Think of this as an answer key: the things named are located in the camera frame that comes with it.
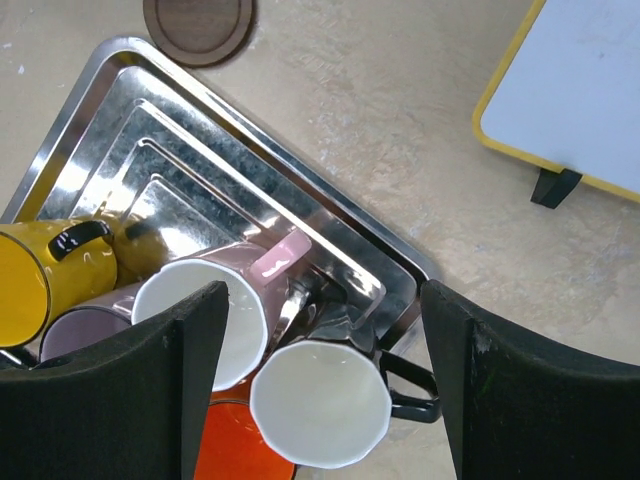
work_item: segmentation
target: pink mug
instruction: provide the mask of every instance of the pink mug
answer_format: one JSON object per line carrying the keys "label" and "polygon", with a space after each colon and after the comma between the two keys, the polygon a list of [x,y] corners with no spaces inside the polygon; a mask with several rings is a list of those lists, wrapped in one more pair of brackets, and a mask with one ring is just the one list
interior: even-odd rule
{"label": "pink mug", "polygon": [[140,288],[131,323],[166,310],[212,281],[225,282],[229,317],[212,391],[231,388],[258,367],[287,297],[283,273],[311,245],[302,231],[295,230],[269,251],[242,242],[173,261]]}

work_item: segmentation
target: yellow frame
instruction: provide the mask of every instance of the yellow frame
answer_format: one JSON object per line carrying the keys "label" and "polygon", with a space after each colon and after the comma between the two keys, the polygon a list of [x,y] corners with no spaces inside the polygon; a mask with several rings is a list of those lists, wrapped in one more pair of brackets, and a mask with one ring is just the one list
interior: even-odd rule
{"label": "yellow frame", "polygon": [[[545,3],[546,3],[546,0],[534,0],[533,5],[531,5],[531,8],[527,12],[527,15],[525,16],[524,21],[520,25],[520,28],[518,28],[518,31],[513,37],[513,40],[511,40],[511,43],[509,44],[509,48],[507,48],[507,51],[504,57],[502,57],[502,60],[500,61],[500,65],[498,65],[498,69],[492,75],[491,80],[489,80],[489,85],[487,85],[487,89],[482,94],[482,97],[480,97],[480,101],[478,102],[475,110],[473,111],[472,123],[473,123],[474,135],[480,141],[480,143],[482,143],[482,145],[484,145],[485,147],[491,148],[493,150],[497,150],[502,153],[506,153],[507,155],[519,158],[520,160],[524,160],[525,162],[532,163],[533,165],[536,165],[538,167],[546,168],[547,170],[551,170],[553,172],[560,172],[564,168],[562,165],[558,165],[557,163],[550,162],[549,160],[546,160],[542,157],[538,157],[537,155],[534,155],[532,153],[527,153],[523,150],[519,150],[515,147],[511,147],[509,145],[505,145],[496,140],[493,140],[492,138],[489,138],[484,134],[484,132],[482,131],[482,127],[480,126],[480,120],[482,119],[482,114],[484,113],[487,106],[489,105],[489,102],[491,101],[493,94],[498,89],[500,82],[502,82],[502,79],[507,73],[507,70],[509,69],[511,62],[513,61],[516,54],[518,53],[518,50],[520,50],[520,46],[522,45],[522,43],[524,42],[524,39],[529,34],[531,27],[533,26],[534,22],[538,18],[538,15],[540,14],[540,11],[542,10],[542,7],[544,7]],[[620,195],[630,200],[640,202],[640,193],[632,192],[631,190],[627,190],[617,185],[613,185],[612,183],[605,182],[604,180],[600,180],[599,178],[591,177],[589,175],[583,175],[582,181],[588,185],[599,188],[601,190],[605,190],[615,195]]]}

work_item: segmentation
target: black whiteboard leg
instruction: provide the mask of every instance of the black whiteboard leg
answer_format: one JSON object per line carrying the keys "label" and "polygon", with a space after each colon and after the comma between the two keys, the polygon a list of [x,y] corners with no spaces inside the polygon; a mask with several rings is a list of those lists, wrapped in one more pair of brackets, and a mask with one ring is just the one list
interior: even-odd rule
{"label": "black whiteboard leg", "polygon": [[581,178],[581,173],[566,168],[560,173],[541,168],[531,201],[543,207],[556,208],[576,188]]}

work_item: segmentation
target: purple mug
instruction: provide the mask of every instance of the purple mug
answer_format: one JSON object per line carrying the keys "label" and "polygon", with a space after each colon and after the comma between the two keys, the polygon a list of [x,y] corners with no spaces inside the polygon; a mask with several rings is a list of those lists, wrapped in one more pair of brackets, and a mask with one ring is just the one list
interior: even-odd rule
{"label": "purple mug", "polygon": [[133,301],[141,285],[114,290],[58,316],[40,343],[40,361],[93,345],[129,328]]}

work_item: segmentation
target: dark mug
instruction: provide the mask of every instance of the dark mug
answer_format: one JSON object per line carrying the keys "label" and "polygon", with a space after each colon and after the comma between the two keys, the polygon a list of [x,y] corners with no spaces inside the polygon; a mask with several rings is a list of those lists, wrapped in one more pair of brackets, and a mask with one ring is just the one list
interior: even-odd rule
{"label": "dark mug", "polygon": [[[308,307],[283,343],[258,371],[249,401],[265,442],[290,462],[344,467],[382,440],[391,417],[440,418],[433,373],[381,350],[371,322],[351,306]],[[389,372],[430,398],[390,389]]]}

